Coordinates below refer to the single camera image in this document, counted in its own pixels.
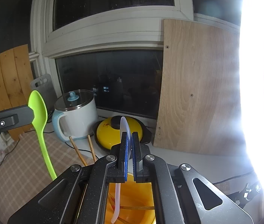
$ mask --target spoon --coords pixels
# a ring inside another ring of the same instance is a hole
[[[47,109],[45,102],[38,91],[34,90],[31,92],[28,99],[28,106],[33,110],[34,119],[32,121],[32,125],[37,133],[45,164],[52,180],[54,180],[57,178],[57,176],[52,166],[43,136],[43,131],[47,123]]]

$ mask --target orange bucket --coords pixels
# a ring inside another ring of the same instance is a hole
[[[115,183],[109,184],[109,194],[114,198],[115,196]],[[128,174],[128,180],[121,184],[121,206],[154,206],[152,185],[151,183],[134,182],[133,175]],[[114,211],[107,200],[105,224],[111,224],[111,218]],[[153,224],[155,223],[154,210],[119,210],[119,217],[130,224]],[[115,224],[123,224],[119,219]]]

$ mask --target lid knob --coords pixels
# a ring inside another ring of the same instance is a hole
[[[76,95],[75,92],[70,92],[70,97],[68,97],[68,101],[74,101],[74,100],[76,100],[78,98],[79,98],[79,96]]]

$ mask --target silver bolt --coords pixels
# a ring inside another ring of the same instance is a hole
[[[191,169],[191,167],[189,164],[183,163],[181,166],[181,169],[183,169],[184,171],[189,171]]]
[[[260,193],[260,191],[262,190],[262,187],[260,186],[260,185],[256,185],[255,186],[255,190],[258,192],[258,193]]]
[[[115,160],[115,156],[114,155],[107,155],[106,156],[106,160],[107,161],[114,161]]]
[[[155,157],[154,157],[154,155],[149,154],[149,155],[146,155],[145,159],[148,161],[153,161],[155,159]]]
[[[72,172],[77,172],[80,169],[80,166],[78,164],[72,165],[71,166],[71,171]]]

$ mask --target plaid tablecloth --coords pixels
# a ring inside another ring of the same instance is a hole
[[[47,150],[57,175],[73,164],[82,165],[74,149],[44,134]],[[84,156],[88,164],[93,159]],[[20,142],[0,166],[0,220],[9,217],[43,190],[51,177],[43,160],[36,133],[20,136]]]

